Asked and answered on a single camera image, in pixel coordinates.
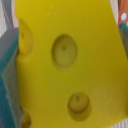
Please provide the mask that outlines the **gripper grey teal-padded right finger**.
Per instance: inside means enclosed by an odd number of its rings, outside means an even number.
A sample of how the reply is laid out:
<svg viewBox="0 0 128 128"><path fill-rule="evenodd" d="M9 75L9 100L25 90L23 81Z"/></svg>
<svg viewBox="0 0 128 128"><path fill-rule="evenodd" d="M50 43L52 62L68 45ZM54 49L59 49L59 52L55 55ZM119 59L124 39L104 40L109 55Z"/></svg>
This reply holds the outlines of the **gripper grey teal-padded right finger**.
<svg viewBox="0 0 128 128"><path fill-rule="evenodd" d="M126 25L125 22L121 22L119 24L119 32L124 45L126 56L128 58L128 26Z"/></svg>

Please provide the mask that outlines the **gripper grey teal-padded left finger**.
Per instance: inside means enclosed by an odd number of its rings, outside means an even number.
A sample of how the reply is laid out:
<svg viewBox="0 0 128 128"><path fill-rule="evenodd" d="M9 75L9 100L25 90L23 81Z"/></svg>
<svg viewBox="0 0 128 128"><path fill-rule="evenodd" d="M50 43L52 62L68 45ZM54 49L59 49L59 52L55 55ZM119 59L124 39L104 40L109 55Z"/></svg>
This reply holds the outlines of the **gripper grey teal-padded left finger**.
<svg viewBox="0 0 128 128"><path fill-rule="evenodd" d="M16 56L18 30L9 29L0 38L0 128L21 128Z"/></svg>

